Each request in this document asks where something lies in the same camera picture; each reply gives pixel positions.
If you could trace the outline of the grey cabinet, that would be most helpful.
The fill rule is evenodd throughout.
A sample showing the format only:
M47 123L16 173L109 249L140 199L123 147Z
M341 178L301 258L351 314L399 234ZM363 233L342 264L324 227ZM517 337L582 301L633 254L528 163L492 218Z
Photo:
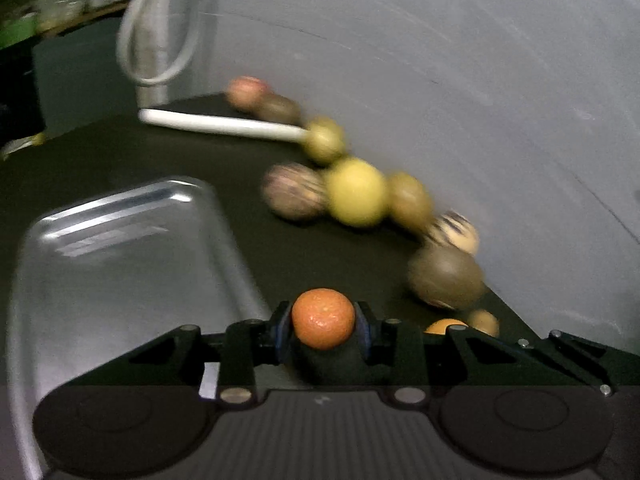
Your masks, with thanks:
M35 46L40 107L51 136L137 110L136 87L116 58L119 26L119 18L107 18Z

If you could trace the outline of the white tube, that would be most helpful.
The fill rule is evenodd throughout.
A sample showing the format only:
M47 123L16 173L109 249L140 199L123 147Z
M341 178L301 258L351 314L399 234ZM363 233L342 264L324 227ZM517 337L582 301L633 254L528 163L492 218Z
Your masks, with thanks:
M171 110L156 110L155 108L142 108L142 110L139 110L138 117L142 122L151 126L284 142L302 142L307 134L304 128L277 124L276 122L186 114L172 112Z

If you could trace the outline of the brown kiwi fruit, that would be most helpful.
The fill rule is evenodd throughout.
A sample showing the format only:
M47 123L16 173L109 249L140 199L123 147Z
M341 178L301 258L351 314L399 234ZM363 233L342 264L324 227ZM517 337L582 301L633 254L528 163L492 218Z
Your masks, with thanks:
M302 111L297 102L277 93L267 93L259 101L255 115L264 122L298 125L302 118Z

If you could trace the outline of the silver metal tray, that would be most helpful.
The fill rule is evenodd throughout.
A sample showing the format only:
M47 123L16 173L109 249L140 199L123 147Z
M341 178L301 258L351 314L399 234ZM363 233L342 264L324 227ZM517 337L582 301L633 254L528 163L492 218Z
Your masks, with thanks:
M24 475L55 387L184 325L220 333L268 307L214 189L174 177L52 212L26 233L9 303L10 413Z

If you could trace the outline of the olive green round fruit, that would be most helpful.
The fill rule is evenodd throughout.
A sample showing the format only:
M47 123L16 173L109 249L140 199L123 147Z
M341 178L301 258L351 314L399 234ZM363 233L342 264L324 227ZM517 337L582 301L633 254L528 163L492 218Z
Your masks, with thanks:
M434 219L433 200L426 187L406 172L388 177L390 216L410 231L424 233Z

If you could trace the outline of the small green yellow fruit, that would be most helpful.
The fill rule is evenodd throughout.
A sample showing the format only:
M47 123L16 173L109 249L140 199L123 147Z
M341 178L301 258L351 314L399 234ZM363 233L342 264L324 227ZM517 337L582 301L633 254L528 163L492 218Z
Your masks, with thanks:
M306 125L303 148L307 156L317 164L331 165L346 153L344 128L326 116L311 118Z

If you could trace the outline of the large yellow lemon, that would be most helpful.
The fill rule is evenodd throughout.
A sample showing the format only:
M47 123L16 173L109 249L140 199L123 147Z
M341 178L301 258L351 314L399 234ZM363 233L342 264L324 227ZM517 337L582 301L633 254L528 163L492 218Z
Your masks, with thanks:
M338 160L323 171L329 214L346 226L364 228L388 211L388 184L378 168L357 157Z

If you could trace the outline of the cream striped pepino melon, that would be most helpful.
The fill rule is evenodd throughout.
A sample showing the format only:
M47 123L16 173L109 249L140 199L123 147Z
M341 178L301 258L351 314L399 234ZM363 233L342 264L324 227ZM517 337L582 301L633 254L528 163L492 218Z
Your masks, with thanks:
M471 221L455 211L435 218L425 237L440 246L451 246L475 256L480 248L480 234Z

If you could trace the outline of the orange tangerine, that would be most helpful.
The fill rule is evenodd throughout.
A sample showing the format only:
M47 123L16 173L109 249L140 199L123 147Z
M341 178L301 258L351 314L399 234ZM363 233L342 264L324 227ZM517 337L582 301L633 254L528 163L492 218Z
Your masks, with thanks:
M431 335L445 335L447 328L450 326L466 327L468 326L468 324L463 321L456 320L455 318L442 318L441 320L438 320L427 326L427 328L424 330L424 333Z
M315 288L303 292L291 312L297 339L314 350L331 350L352 336L356 312L341 292Z

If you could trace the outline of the large brown oval fruit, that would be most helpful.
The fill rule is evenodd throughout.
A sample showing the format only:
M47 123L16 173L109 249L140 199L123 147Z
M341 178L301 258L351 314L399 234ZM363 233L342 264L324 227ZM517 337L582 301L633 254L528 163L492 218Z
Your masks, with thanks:
M486 292L484 272L475 258L451 246L422 247L408 262L409 287L434 306L465 310Z

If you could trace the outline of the small tan round fruit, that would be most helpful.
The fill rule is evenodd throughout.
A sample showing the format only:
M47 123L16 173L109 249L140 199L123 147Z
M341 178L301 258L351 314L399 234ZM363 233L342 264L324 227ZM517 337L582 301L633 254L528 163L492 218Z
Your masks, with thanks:
M466 319L468 320L469 326L473 327L474 330L479 330L491 337L498 337L500 334L498 318L487 310L473 310Z

